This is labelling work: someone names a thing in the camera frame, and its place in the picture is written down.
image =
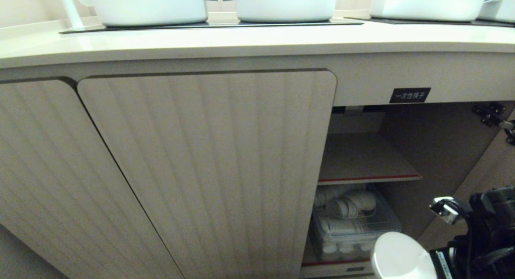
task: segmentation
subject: white pot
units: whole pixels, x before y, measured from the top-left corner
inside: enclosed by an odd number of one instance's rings
[[[106,26],[188,24],[208,19],[204,0],[80,0]]]
[[[325,21],[333,17],[336,0],[236,0],[237,15],[249,22]]]
[[[432,21],[473,21],[484,0],[372,0],[370,16]]]
[[[515,23],[515,0],[484,0],[479,18]]]

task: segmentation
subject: beige cabinet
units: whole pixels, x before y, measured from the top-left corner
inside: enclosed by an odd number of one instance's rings
[[[0,84],[0,224],[71,279],[182,278],[62,81]]]
[[[78,90],[187,279],[299,276],[336,79],[85,79]]]

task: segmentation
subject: countertop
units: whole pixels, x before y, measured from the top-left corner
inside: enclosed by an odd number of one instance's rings
[[[135,59],[382,52],[515,53],[515,28],[363,25],[93,32],[63,21],[0,29],[0,68]]]

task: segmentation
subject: black label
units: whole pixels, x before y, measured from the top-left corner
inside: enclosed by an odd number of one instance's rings
[[[395,88],[390,103],[424,103],[431,88]]]

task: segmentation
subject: clear plastic bin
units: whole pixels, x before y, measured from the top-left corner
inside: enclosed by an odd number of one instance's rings
[[[367,191],[377,199],[372,215],[357,218],[334,218],[323,206],[313,208],[310,237],[320,261],[358,261],[370,258],[375,241],[384,233],[400,232],[399,219],[377,189]]]

